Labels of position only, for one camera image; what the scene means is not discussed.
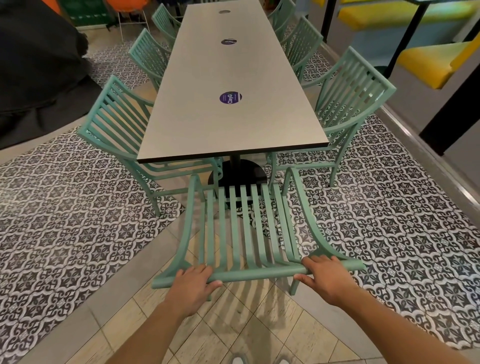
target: person's right hand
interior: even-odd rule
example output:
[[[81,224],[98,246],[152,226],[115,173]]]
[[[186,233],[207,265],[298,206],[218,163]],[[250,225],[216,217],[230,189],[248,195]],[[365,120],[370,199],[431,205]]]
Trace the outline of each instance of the person's right hand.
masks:
[[[312,272],[313,279],[305,274],[295,274],[293,279],[309,286],[329,304],[339,306],[347,295],[360,289],[336,256],[306,256],[301,263]]]

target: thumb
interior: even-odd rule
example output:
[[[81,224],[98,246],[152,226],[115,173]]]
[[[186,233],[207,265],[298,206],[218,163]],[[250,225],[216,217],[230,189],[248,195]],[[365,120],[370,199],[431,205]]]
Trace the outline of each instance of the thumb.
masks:
[[[295,274],[293,276],[293,279],[299,282],[302,282],[303,284],[305,284],[306,286],[309,286],[313,290],[315,289],[315,281],[311,277],[307,276],[306,274],[300,274],[300,273]]]
[[[205,293],[207,296],[211,295],[213,291],[215,291],[217,288],[221,287],[223,282],[221,280],[214,280],[213,282],[210,282],[207,284],[205,287]]]

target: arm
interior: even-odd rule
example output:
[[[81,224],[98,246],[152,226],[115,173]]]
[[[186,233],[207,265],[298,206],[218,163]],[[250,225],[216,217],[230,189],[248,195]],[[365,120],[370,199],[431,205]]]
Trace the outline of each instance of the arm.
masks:
[[[179,270],[168,291],[147,320],[113,354],[107,364],[161,363],[182,321],[197,312],[214,290],[222,285],[216,280],[206,284],[212,267],[202,264]]]
[[[313,273],[293,278],[344,310],[372,340],[388,364],[468,364],[462,354],[378,302],[357,286],[336,257],[312,256],[302,264]]]

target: black cloth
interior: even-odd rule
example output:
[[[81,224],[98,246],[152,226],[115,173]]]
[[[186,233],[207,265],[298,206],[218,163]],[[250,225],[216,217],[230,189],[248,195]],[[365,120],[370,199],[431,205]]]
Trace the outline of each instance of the black cloth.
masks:
[[[42,0],[0,0],[0,149],[47,134],[88,112],[100,87],[86,79],[89,67],[82,56],[87,47],[86,37]],[[65,113],[66,100],[76,110],[68,118],[41,110],[53,107]]]

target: floor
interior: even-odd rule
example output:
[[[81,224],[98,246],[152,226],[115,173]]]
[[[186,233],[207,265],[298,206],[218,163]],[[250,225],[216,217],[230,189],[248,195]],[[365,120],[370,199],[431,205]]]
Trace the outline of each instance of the floor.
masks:
[[[92,77],[102,85],[114,73],[154,99],[147,77],[126,55],[139,32],[124,29],[121,44],[116,29],[88,31]],[[316,54],[306,80],[328,67]],[[315,91],[307,93],[310,100]],[[330,157],[280,153],[278,161]],[[263,156],[249,158],[265,164]],[[162,200],[165,214],[154,218],[115,159],[69,128],[2,150],[0,160],[6,226],[0,235],[0,363],[104,363],[165,295],[148,281],[175,253],[184,196]],[[103,174],[104,168],[115,172]],[[480,347],[480,233],[376,116],[352,142],[336,187],[327,187],[327,176],[302,173],[328,241],[367,265],[355,273],[357,282],[450,346]],[[157,188],[185,183],[163,181]],[[307,254],[314,243],[295,196],[289,201],[300,252]],[[192,261],[195,243],[193,237]],[[233,352],[262,364],[283,354],[304,364],[384,363],[344,313],[305,287],[293,297],[285,288],[285,280],[222,287],[182,324],[164,363],[228,363]],[[462,352],[480,363],[478,350]]]

